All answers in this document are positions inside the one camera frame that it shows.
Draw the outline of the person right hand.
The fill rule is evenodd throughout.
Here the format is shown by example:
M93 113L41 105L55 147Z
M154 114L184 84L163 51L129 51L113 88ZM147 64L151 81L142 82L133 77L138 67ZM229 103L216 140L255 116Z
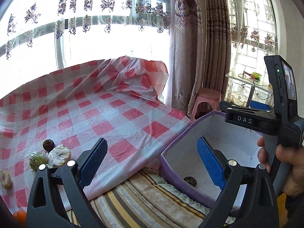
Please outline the person right hand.
M275 158L280 163L273 182L276 196L282 193L291 197L303 194L303 145L297 149L278 145Z

